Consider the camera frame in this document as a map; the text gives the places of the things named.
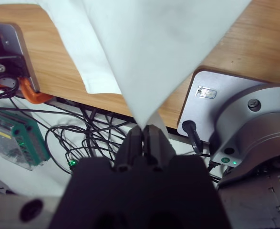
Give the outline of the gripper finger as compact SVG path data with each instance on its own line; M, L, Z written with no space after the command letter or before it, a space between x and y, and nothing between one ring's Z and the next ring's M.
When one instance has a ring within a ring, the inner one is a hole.
M135 126L128 132L115 155L115 170L125 172L132 168L134 160L141 156L143 133L139 126Z
M155 125L147 125L143 130L143 144L143 155L153 170L163 170L176 156L168 138Z

